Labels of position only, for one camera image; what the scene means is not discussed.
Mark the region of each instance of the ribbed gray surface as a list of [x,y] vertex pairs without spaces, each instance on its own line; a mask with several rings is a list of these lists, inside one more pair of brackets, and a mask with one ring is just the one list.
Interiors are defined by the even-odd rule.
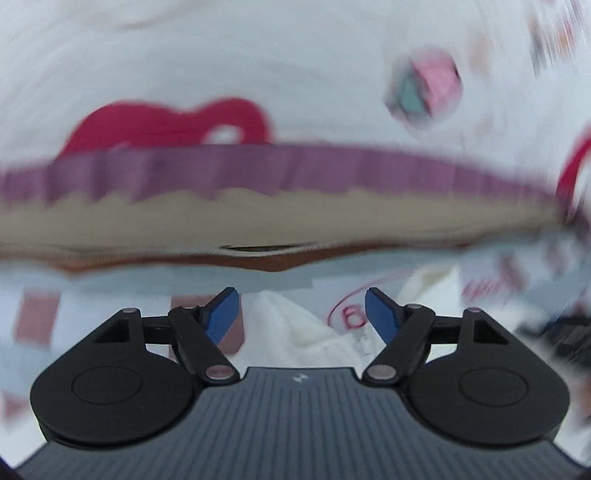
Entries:
[[149,442],[108,452],[51,443],[18,471],[25,480],[569,480],[581,470],[550,442],[488,451],[448,442],[349,369],[251,368]]

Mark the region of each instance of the white fabric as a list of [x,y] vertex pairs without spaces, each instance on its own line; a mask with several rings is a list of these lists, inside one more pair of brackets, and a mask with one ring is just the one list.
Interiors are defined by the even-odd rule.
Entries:
[[[244,326],[245,343],[231,357],[242,375],[248,367],[353,367],[360,375],[368,364],[355,348],[352,333],[339,335],[278,293],[259,293],[249,309],[249,320]],[[377,354],[384,343],[373,328],[365,329]]]
[[[277,143],[466,154],[483,168],[552,186],[591,107],[586,7],[579,0],[459,0],[453,8],[436,0],[4,0],[0,166],[49,160],[78,122],[111,102],[194,109],[241,96],[268,112]],[[573,8],[583,13],[576,25]],[[532,25],[556,50],[565,19],[573,45],[536,72]],[[405,125],[384,105],[388,85],[406,55],[431,46],[454,58],[463,97],[424,128]]]

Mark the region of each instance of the pink pattern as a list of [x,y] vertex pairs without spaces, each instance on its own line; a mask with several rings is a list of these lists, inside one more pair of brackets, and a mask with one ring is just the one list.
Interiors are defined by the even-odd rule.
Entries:
[[451,57],[430,55],[414,60],[413,66],[427,86],[423,98],[432,115],[459,97],[462,84]]

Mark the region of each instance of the black object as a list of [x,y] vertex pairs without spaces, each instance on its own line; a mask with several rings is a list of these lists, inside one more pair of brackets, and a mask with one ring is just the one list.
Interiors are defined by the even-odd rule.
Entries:
[[[379,290],[366,314],[386,342],[362,379],[348,368],[251,368],[218,343],[238,313],[125,309],[45,370],[31,404],[48,444],[24,480],[574,480],[552,443],[564,382],[479,309],[438,317]],[[169,343],[179,365],[148,353]],[[457,343],[425,363],[434,343]]]
[[582,315],[559,317],[545,327],[542,336],[558,357],[591,368],[591,318]]

